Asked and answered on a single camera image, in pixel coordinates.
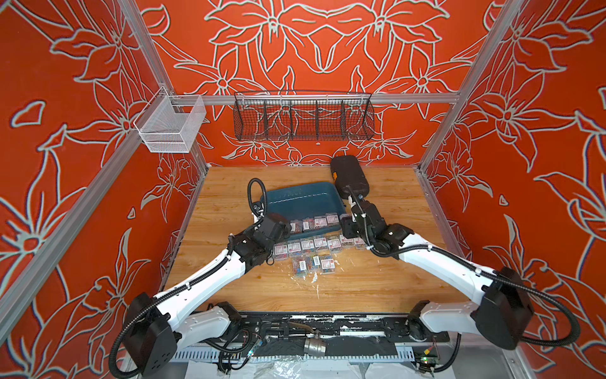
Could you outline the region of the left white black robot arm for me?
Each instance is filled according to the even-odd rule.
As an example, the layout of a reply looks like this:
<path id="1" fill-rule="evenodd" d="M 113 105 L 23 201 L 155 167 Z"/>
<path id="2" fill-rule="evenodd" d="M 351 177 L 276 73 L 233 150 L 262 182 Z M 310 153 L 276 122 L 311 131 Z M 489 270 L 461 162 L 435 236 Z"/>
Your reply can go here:
<path id="1" fill-rule="evenodd" d="M 269 211 L 268 193 L 259 178 L 247 185 L 254 223 L 228 236 L 227 247 L 205 267 L 164 292 L 138 295 L 129 305 L 122 330 L 113 342 L 109 371 L 131 378 L 158 371 L 177 351 L 187 317 L 227 284 L 253 268 L 275 262 L 274 246 L 290 237 L 290 222 Z"/>

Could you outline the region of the second row clip box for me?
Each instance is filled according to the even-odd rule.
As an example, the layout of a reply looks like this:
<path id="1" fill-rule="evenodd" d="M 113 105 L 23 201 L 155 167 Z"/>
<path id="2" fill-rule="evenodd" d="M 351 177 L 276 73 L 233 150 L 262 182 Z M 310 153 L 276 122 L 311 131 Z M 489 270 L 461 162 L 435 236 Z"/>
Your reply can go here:
<path id="1" fill-rule="evenodd" d="M 294 276 L 306 276 L 308 273 L 307 260 L 304 257 L 295 257 L 292 259 Z"/>

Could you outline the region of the blue plastic storage tray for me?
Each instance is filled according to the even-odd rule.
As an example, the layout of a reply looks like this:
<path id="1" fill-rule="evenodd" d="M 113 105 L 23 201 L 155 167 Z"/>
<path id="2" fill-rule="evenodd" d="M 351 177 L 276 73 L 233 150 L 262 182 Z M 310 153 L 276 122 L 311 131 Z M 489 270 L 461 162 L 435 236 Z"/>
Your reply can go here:
<path id="1" fill-rule="evenodd" d="M 310 238 L 316 235 L 340 232 L 339 217 L 346 213 L 345 205 L 335 186 L 330 182 L 309 183 L 299 186 L 274 189 L 267 192 L 268 209 L 270 213 L 278 213 L 292 224 L 305 221 L 314 221 L 317 217 L 324 217 L 328 213 L 336 214 L 336 223 L 326 226 L 313 226 L 310 230 L 296 232 L 291 228 L 290 238 Z"/>

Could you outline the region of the removed paper clip box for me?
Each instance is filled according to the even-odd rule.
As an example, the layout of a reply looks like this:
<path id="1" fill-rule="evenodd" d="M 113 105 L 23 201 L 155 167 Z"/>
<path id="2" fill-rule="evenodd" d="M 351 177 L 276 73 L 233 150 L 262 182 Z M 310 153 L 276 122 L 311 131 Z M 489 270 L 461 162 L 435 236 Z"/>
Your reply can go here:
<path id="1" fill-rule="evenodd" d="M 317 252 L 329 250 L 328 240 L 324 236 L 316 236 L 313 241 Z"/>
<path id="2" fill-rule="evenodd" d="M 337 236 L 332 236 L 327 239 L 328 249 L 332 254 L 337 254 L 342 251 L 342 244 L 340 242 L 340 238 Z"/>
<path id="3" fill-rule="evenodd" d="M 359 238 L 359 237 L 355 238 L 353 243 L 354 243 L 354 247 L 357 250 L 365 250 L 366 249 L 367 245 L 366 245 L 365 241 L 362 238 Z"/>
<path id="4" fill-rule="evenodd" d="M 314 254 L 316 246 L 313 238 L 304 238 L 301 240 L 301 250 L 303 254 Z"/>
<path id="5" fill-rule="evenodd" d="M 276 261 L 284 261 L 289 257 L 288 245 L 287 243 L 277 243 L 273 248 L 273 258 Z"/>
<path id="6" fill-rule="evenodd" d="M 299 240 L 289 241 L 287 243 L 287 249 L 290 257 L 301 257 L 303 255 L 301 242 Z"/>

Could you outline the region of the paper clip box tray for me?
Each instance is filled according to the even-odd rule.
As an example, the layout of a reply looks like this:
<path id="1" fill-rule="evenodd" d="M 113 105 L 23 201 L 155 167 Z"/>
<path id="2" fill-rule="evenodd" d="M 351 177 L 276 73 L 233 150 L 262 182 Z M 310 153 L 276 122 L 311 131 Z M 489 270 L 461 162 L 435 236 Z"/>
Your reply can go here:
<path id="1" fill-rule="evenodd" d="M 321 270 L 320 257 L 317 254 L 306 257 L 306 265 L 310 272 L 317 272 Z"/>

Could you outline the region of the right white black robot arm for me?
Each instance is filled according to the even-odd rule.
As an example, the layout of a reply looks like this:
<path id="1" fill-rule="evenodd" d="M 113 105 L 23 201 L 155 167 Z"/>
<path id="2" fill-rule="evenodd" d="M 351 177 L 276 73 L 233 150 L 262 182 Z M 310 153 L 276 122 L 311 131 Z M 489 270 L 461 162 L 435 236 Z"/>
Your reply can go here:
<path id="1" fill-rule="evenodd" d="M 419 319 L 428 330 L 478 334 L 505 350 L 514 350 L 519 343 L 563 347 L 578 340 L 581 327 L 573 312 L 553 296 L 525 286 L 516 271 L 475 264 L 430 243 L 408 227 L 386 224 L 377 207 L 362 194 L 351 186 L 343 190 L 351 204 L 347 237 L 358 236 L 375 256 L 421 268 L 468 298 L 468 303 L 461 306 L 425 304 Z M 534 316 L 533 297 L 551 304 L 566 317 L 570 325 L 566 336 L 542 340 L 525 335 Z"/>

